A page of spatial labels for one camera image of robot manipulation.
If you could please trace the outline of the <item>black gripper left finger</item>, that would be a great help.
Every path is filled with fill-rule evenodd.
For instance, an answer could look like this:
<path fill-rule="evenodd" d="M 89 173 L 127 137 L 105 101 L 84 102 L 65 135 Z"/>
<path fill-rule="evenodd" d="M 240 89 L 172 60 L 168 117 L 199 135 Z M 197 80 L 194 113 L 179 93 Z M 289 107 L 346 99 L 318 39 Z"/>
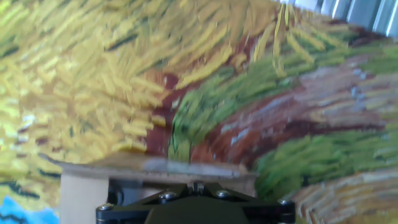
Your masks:
<path fill-rule="evenodd" d="M 112 223 L 176 223 L 177 209 L 171 206 L 198 194 L 198 184 L 174 184 L 154 195 L 125 206 L 103 204 L 96 208 L 96 224 Z"/>

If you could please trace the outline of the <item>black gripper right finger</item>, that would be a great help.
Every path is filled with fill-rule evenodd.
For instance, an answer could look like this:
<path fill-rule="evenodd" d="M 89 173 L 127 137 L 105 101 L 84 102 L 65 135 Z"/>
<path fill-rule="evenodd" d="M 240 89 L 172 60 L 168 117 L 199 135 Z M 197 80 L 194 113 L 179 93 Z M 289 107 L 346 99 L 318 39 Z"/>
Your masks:
<path fill-rule="evenodd" d="M 295 223 L 295 204 L 265 202 L 220 184 L 198 184 L 197 195 L 204 200 L 197 209 L 205 223 Z"/>

